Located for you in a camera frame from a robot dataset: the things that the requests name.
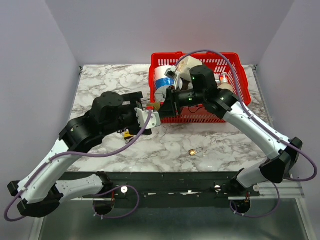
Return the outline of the large brass padlock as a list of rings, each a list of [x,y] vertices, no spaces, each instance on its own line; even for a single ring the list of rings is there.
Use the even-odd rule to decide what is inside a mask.
[[[145,110],[158,111],[161,108],[160,102],[151,102],[149,98],[143,99],[141,103]]]

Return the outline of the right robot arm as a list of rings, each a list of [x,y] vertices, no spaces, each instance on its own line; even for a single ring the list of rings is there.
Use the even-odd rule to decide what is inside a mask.
[[[208,113],[245,134],[267,157],[260,164],[241,169],[231,180],[230,191],[241,196],[258,183],[280,184],[297,162],[302,141],[297,137],[289,139],[242,106],[231,90],[217,86],[214,73],[207,66],[193,67],[190,77],[193,85],[190,90],[167,88],[165,101],[158,111],[160,118],[173,118],[181,114],[184,107],[203,105]]]

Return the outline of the small brass padlock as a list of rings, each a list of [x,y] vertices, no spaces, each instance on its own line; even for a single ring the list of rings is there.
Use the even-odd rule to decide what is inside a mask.
[[[198,154],[198,153],[200,153],[202,151],[203,151],[202,147],[197,147],[197,148],[190,149],[188,151],[188,153],[189,153],[190,156],[194,156],[194,155],[196,155],[196,154]]]

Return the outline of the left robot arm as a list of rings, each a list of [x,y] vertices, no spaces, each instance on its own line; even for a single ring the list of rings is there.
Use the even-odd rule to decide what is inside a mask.
[[[110,157],[121,153],[141,135],[161,125],[160,115],[150,109],[144,111],[142,92],[120,95],[107,91],[94,99],[91,109],[83,116],[68,122],[60,132],[52,150],[25,179],[11,181],[8,190],[15,200],[21,199],[17,209],[21,218],[42,218],[55,211],[63,202],[84,196],[107,197],[116,187],[105,172],[62,182],[59,179],[81,157],[93,158],[90,150],[113,133],[128,129],[136,137],[124,147],[105,153]]]

